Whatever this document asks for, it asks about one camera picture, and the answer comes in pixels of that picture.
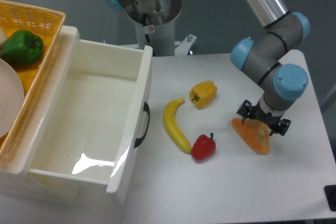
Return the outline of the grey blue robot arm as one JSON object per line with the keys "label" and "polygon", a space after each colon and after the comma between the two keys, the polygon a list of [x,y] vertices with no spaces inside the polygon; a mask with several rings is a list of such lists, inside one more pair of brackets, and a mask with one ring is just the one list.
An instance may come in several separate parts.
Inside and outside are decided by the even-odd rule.
{"label": "grey blue robot arm", "polygon": [[[259,41],[241,40],[231,51],[232,64],[263,89],[256,105],[244,101],[237,113],[265,123],[271,133],[285,135],[290,120],[284,113],[302,96],[308,75],[280,59],[310,33],[308,19],[291,12],[282,0],[246,0],[266,33]],[[175,56],[175,20],[181,0],[106,0],[116,11],[126,11],[136,28],[140,48],[150,46],[155,56]]]}

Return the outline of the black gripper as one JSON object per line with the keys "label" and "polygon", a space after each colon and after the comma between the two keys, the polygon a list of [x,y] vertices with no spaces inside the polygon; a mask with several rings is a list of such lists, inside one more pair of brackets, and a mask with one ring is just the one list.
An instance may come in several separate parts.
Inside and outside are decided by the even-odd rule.
{"label": "black gripper", "polygon": [[273,116],[271,112],[265,113],[259,104],[253,106],[248,100],[242,102],[236,113],[241,116],[242,123],[249,118],[265,123],[270,129],[269,136],[273,134],[284,136],[291,124],[290,120],[281,119],[281,116]]}

